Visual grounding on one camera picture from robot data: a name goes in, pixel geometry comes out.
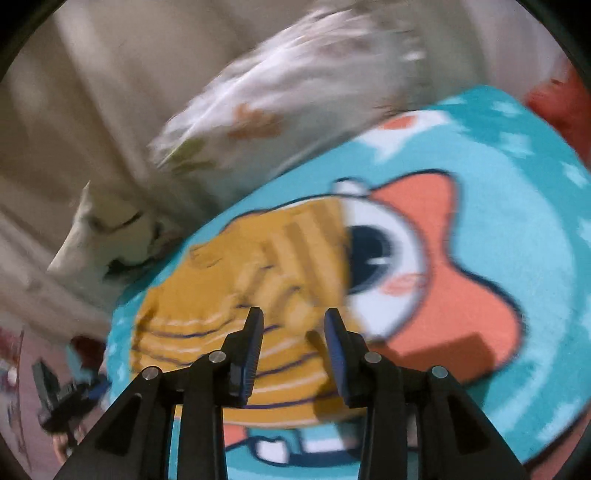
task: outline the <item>cartoon fish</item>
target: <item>cartoon fish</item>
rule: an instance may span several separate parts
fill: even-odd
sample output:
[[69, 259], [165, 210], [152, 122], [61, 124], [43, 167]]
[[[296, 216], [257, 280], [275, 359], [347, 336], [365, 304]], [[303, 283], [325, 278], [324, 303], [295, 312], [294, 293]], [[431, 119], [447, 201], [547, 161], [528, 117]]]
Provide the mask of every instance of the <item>cartoon fish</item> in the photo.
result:
[[228, 423], [293, 428], [352, 414], [328, 375], [321, 325], [329, 306], [398, 364], [444, 365], [463, 382], [506, 363], [521, 323], [500, 287], [465, 272], [449, 254], [456, 188], [441, 172], [417, 173], [365, 196], [354, 181], [235, 219], [196, 245], [148, 290], [132, 340], [132, 369], [190, 365], [265, 312], [253, 396]]

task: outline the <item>white star pattern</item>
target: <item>white star pattern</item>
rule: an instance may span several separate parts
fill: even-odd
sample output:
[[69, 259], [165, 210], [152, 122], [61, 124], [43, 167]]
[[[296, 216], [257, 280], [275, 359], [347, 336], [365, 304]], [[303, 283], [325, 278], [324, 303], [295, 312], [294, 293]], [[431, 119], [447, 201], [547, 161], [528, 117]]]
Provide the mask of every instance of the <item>white star pattern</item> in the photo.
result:
[[117, 377], [119, 378], [120, 382], [125, 380], [126, 374], [127, 374], [127, 369], [125, 368], [125, 365], [121, 364], [119, 366], [119, 369], [117, 370]]
[[587, 242], [591, 248], [591, 220], [579, 219], [579, 236]]
[[495, 102], [495, 103], [492, 104], [492, 107], [491, 108], [495, 112], [502, 113], [507, 118], [515, 118], [516, 116], [521, 115], [521, 110], [519, 110], [511, 102]]
[[501, 149], [516, 158], [525, 158], [533, 155], [530, 138], [522, 134], [502, 132]]
[[439, 105], [464, 105], [466, 101], [462, 97], [449, 97], [441, 102]]
[[583, 187], [589, 184], [589, 180], [585, 178], [583, 172], [580, 168], [576, 165], [572, 165], [570, 163], [561, 162], [562, 163], [562, 172], [565, 177], [567, 177], [571, 182], [573, 182], [577, 187], [582, 189]]
[[581, 324], [587, 329], [589, 334], [589, 342], [591, 342], [591, 293], [587, 295], [587, 307], [585, 313], [581, 317]]
[[116, 345], [114, 345], [114, 344], [110, 344], [110, 345], [107, 347], [107, 350], [105, 350], [105, 355], [106, 355], [106, 356], [111, 356], [111, 355], [113, 355], [113, 353], [115, 353], [116, 351], [117, 351], [117, 346], [116, 346]]

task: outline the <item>black device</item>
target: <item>black device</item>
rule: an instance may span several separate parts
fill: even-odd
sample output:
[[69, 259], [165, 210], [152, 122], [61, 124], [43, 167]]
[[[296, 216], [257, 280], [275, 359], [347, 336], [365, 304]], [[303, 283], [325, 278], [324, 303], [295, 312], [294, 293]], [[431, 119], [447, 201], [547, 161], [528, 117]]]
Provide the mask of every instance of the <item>black device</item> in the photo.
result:
[[527, 480], [482, 410], [444, 367], [420, 372], [370, 352], [337, 309], [324, 333], [340, 396], [367, 408], [359, 480], [407, 479], [407, 417], [416, 414], [421, 480]]
[[41, 401], [37, 414], [39, 425], [49, 434], [65, 433], [68, 447], [77, 445], [76, 427], [100, 402], [111, 382], [106, 375], [96, 374], [88, 382], [71, 380], [60, 386], [55, 373], [43, 360], [33, 364], [33, 379]]
[[225, 480], [222, 407], [243, 407], [252, 394], [263, 313], [250, 309], [244, 328], [190, 367], [145, 368], [63, 465], [56, 480], [168, 479], [174, 412], [183, 406], [178, 480]]
[[[145, 368], [76, 448], [56, 480], [166, 480], [175, 408], [183, 406], [178, 480], [227, 480], [222, 407], [241, 408], [252, 394], [263, 335], [261, 309], [244, 328], [192, 366]], [[415, 412], [420, 480], [527, 480], [502, 436], [451, 373], [420, 372], [369, 351], [329, 309], [324, 332], [339, 394], [367, 409], [359, 480], [407, 479], [407, 414]], [[584, 445], [579, 453], [587, 452]], [[583, 480], [583, 459], [569, 476]]]

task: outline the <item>white cloth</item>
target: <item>white cloth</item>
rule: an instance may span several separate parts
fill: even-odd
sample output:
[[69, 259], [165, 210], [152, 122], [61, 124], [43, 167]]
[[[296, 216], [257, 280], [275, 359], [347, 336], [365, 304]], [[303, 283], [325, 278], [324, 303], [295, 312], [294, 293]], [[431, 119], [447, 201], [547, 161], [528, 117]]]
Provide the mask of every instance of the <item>white cloth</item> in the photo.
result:
[[167, 122], [151, 143], [151, 161], [194, 182], [223, 210], [278, 173], [417, 106], [411, 75], [426, 53], [407, 46], [416, 35], [398, 28], [400, 9], [372, 5], [316, 8], [235, 60]]

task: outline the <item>cartoon fish rug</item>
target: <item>cartoon fish rug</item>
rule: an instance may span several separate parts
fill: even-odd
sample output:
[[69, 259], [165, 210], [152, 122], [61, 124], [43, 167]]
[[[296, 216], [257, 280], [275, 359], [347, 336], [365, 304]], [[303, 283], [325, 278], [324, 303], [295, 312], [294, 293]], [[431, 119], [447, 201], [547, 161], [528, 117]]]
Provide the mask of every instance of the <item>cartoon fish rug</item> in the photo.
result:
[[[479, 87], [299, 166], [191, 236], [113, 314], [112, 397], [146, 366], [218, 348], [259, 305], [254, 393], [224, 412], [230, 479], [356, 479], [363, 412], [337, 396], [321, 328], [337, 306], [397, 364], [448, 367], [525, 462], [591, 400], [589, 272], [591, 176], [545, 122]], [[409, 478], [417, 462], [411, 451]]]

